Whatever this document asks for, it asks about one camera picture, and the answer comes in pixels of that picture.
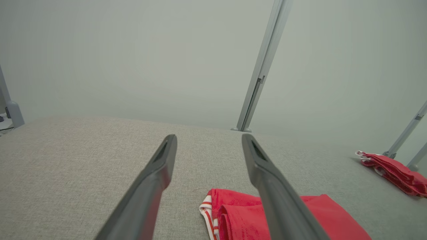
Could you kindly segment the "white power strip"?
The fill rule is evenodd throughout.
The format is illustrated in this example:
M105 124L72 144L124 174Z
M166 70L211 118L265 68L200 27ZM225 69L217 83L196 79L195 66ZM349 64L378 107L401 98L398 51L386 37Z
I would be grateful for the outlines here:
M3 121L0 122L0 131L4 131L4 129L9 129L14 127L12 119L8 118L6 113L0 114L0 117L3 118Z

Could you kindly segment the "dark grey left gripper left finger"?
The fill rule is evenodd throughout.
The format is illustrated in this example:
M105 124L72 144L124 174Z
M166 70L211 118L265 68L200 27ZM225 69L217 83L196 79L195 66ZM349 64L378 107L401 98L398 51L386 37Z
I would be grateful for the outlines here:
M176 135L167 135L95 240L152 240L162 193L172 180L176 152Z

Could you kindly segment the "grey partition post two feet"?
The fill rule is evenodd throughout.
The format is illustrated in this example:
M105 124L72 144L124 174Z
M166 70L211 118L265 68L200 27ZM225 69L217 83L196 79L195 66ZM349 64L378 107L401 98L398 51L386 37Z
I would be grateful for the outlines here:
M250 123L282 38L293 2L294 0L274 1L239 120L236 127L232 128L233 131L252 132Z

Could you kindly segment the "red white basketball jersey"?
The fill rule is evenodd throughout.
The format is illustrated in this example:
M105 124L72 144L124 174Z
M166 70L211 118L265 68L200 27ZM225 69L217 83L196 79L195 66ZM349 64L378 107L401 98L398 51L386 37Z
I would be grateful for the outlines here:
M328 195L301 199L330 240L372 240L351 215ZM271 240L260 197L211 189L199 206L210 240Z

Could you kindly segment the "grey slanted partition leg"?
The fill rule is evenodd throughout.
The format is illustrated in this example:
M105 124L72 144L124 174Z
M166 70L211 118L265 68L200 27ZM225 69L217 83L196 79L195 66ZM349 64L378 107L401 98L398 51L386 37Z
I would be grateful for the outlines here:
M23 115L20 111L20 107L17 102L13 101L9 90L7 88L6 80L3 74L2 67L0 65L0 90L2 91L3 97L5 99L6 107L8 108L9 114L12 117L12 123L14 129L17 129L25 124Z

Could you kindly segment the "grey slanted partition post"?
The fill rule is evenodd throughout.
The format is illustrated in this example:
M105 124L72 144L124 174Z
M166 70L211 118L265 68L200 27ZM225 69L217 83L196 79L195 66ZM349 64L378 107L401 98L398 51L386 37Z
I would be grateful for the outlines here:
M412 118L410 123L407 125L404 131L400 134L397 140L392 144L392 146L389 148L388 151L383 153L383 155L394 159L397 155L397 151L401 148L401 146L404 144L404 142L407 140L410 134L414 131L416 126L418 126L418 124L421 122L422 118L426 113L427 113L427 100L422 105L420 110L415 114L415 116Z
M424 144L424 146L419 150L419 152L412 158L412 160L407 164L407 167L411 171L418 172L419 167L418 164L421 162L421 160L427 156L427 142Z

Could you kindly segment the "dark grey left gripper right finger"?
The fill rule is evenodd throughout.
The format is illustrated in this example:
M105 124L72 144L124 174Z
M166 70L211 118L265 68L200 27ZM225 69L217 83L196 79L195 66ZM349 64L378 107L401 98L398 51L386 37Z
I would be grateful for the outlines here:
M271 240L330 240L255 137L242 135L250 182L258 190Z

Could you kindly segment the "red shorts white waistband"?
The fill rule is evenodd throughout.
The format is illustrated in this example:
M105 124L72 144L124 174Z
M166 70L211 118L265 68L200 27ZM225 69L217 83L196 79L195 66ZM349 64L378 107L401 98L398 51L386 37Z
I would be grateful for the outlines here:
M372 168L401 191L410 196L427 198L427 178L402 163L380 154L357 151L361 164Z

